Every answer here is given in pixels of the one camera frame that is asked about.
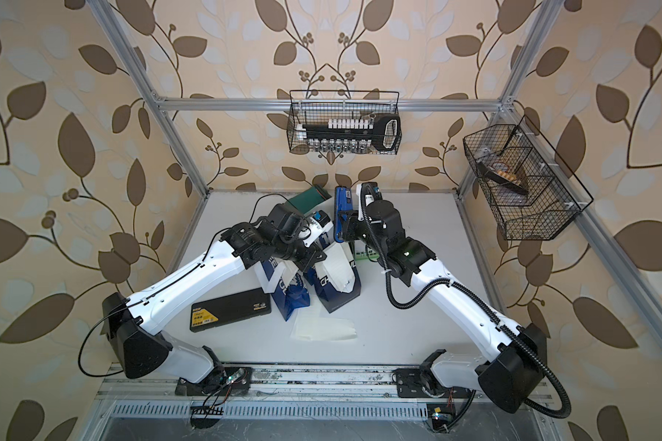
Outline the black tool set in basket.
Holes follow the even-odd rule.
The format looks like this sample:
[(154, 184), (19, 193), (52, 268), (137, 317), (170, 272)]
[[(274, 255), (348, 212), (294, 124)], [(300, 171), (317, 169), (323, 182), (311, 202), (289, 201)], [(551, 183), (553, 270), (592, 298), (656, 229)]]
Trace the black tool set in basket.
[(402, 140), (401, 119), (396, 114), (296, 122), (290, 129), (292, 149), (303, 146), (317, 153), (393, 154)]

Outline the green white bag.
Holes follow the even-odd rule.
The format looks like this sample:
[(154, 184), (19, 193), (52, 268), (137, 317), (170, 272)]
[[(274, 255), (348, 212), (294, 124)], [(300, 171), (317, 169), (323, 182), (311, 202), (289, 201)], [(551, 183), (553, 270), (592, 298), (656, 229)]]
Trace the green white bag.
[(376, 263), (379, 255), (362, 241), (355, 241), (352, 246), (353, 256), (356, 261), (370, 261)]

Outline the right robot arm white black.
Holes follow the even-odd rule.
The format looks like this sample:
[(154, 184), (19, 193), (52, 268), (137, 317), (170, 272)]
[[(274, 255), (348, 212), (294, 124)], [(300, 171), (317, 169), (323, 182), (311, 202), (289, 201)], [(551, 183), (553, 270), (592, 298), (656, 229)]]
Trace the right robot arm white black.
[(507, 413), (529, 404), (547, 366), (542, 331), (536, 325), (519, 325), (459, 282), (428, 246), (406, 235), (400, 213), (390, 201), (372, 197), (365, 201), (365, 207), (354, 209), (350, 198), (337, 199), (335, 239), (364, 242), (378, 253), (386, 286), (399, 279), (417, 291), (410, 301), (392, 299), (395, 308), (408, 310), (431, 300), (481, 354), (476, 361), (461, 362), (439, 349), (419, 366), (411, 387), (435, 398), (452, 388), (481, 391)]

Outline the black box yellow label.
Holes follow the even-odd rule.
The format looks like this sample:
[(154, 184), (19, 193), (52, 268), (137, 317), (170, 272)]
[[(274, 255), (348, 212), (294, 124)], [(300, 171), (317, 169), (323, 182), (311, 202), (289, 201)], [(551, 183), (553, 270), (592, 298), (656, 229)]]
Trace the black box yellow label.
[(254, 288), (191, 306), (189, 330), (199, 333), (271, 313), (270, 295)]

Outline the blue stapler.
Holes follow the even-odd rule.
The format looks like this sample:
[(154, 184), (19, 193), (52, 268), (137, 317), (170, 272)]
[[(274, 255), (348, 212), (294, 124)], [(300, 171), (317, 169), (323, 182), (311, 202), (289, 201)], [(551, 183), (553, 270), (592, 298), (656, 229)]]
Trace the blue stapler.
[(334, 208), (334, 240), (337, 243), (343, 243), (350, 223), (349, 218), (354, 212), (349, 187), (337, 186), (335, 188)]

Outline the aluminium frame rail base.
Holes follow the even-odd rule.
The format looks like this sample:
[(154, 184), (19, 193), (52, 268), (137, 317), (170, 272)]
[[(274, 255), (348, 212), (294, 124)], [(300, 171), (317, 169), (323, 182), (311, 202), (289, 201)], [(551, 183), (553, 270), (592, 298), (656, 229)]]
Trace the aluminium frame rail base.
[(558, 440), (529, 408), (505, 413), (481, 392), (428, 396), (409, 366), (247, 364), (196, 395), (162, 375), (104, 380), (83, 440)]

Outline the dark object in right basket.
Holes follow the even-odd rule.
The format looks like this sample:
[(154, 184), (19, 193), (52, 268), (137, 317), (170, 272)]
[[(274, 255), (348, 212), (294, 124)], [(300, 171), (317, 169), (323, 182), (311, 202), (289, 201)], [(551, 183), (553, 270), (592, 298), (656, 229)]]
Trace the dark object in right basket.
[(498, 170), (483, 163), (480, 163), (479, 165), (482, 167), (483, 177), (496, 183), (499, 187), (503, 187), (504, 189), (512, 191), (520, 196), (527, 196), (529, 194), (529, 189), (522, 184), (522, 181), (518, 179), (516, 175)]

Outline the dark blue bag white handles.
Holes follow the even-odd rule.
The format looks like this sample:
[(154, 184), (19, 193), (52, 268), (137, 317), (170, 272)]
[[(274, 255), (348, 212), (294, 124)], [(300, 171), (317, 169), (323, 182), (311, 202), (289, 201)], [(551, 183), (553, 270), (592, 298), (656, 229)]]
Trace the dark blue bag white handles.
[(353, 253), (347, 243), (334, 243), (324, 251), (327, 259), (317, 263), (327, 270), (329, 283), (323, 287), (316, 285), (316, 295), (329, 312), (335, 312), (360, 297), (362, 282)]

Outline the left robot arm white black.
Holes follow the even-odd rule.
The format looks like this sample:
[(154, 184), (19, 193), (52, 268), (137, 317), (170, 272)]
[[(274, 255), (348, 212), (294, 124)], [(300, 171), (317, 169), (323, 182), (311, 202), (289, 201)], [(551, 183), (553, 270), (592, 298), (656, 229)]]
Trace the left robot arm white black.
[(118, 292), (102, 303), (104, 331), (124, 375), (133, 380), (159, 371), (189, 383), (205, 384), (222, 373), (209, 347), (193, 347), (165, 328), (203, 294), (272, 257), (305, 271), (327, 257), (316, 242), (333, 228), (325, 211), (303, 216), (285, 204), (255, 222), (222, 231), (206, 251), (180, 270), (125, 297)]

